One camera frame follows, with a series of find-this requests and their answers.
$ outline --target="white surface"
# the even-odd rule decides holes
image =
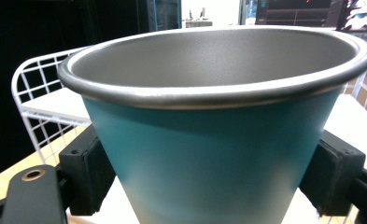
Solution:
[[[350,95],[340,95],[325,129],[367,154],[367,112]],[[139,223],[117,178],[104,200],[100,213],[82,218],[93,223]],[[297,190],[282,223],[318,224],[318,213]]]
[[[22,104],[22,108],[32,113],[91,123],[81,96],[67,88],[62,88],[37,97],[32,101],[25,102]]]

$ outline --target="teal cup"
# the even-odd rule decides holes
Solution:
[[[70,56],[142,224],[280,223],[340,87],[367,43],[310,28],[199,28],[135,35]]]

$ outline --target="dark background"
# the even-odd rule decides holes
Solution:
[[[0,0],[0,172],[34,152],[10,90],[18,66],[36,56],[145,32],[137,2]]]

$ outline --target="blue paper cup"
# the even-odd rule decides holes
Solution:
[[[280,223],[340,87],[367,43],[294,27],[189,29],[105,42],[69,57],[143,224]]]

